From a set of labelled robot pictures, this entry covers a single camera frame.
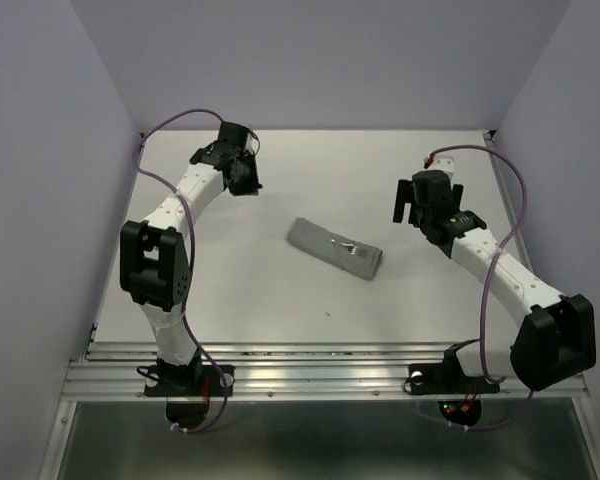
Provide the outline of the silver fork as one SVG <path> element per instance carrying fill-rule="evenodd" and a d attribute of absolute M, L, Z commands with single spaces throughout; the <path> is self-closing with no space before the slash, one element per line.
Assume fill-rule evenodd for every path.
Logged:
<path fill-rule="evenodd" d="M 367 247 L 357 243 L 343 242 L 336 240 L 334 238 L 331 239 L 331 243 L 339 248 L 344 249 L 352 256 L 366 258 L 368 256 L 373 256 L 375 254 L 375 249 L 371 247 Z"/>

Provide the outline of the grey cloth napkin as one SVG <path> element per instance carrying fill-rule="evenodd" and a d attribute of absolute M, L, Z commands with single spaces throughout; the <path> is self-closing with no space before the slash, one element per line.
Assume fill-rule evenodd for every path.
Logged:
<path fill-rule="evenodd" d="M 332 238 L 374 248 L 375 254 L 366 258 L 352 256 L 344 249 L 334 246 Z M 382 249 L 338 235 L 302 217 L 295 219 L 286 239 L 298 250 L 366 281 L 375 278 L 383 262 Z"/>

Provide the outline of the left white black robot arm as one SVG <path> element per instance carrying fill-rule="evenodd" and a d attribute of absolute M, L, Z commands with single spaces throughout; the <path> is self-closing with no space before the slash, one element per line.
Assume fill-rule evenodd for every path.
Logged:
<path fill-rule="evenodd" d="M 151 389 L 190 395 L 203 384 L 201 351 L 183 312 L 193 276 L 193 228 L 223 192 L 250 196 L 262 188 L 256 139 L 249 127 L 223 121 L 217 138 L 192 155 L 178 184 L 168 186 L 170 195 L 144 219 L 121 228 L 120 287 L 140 306 L 158 349 L 156 364 L 141 371 Z"/>

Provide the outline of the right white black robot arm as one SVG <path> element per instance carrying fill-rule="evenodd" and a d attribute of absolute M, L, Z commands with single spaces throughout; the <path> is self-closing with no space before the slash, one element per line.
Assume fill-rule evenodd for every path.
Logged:
<path fill-rule="evenodd" d="M 393 220 L 407 221 L 483 286 L 480 314 L 495 298 L 517 328 L 501 346 L 479 336 L 456 344 L 440 366 L 443 384 L 462 390 L 476 377 L 491 383 L 515 378 L 544 390 L 596 364 L 594 308 L 582 294 L 568 296 L 540 280 L 496 240 L 487 224 L 461 207 L 463 188 L 443 170 L 424 170 L 398 182 Z"/>

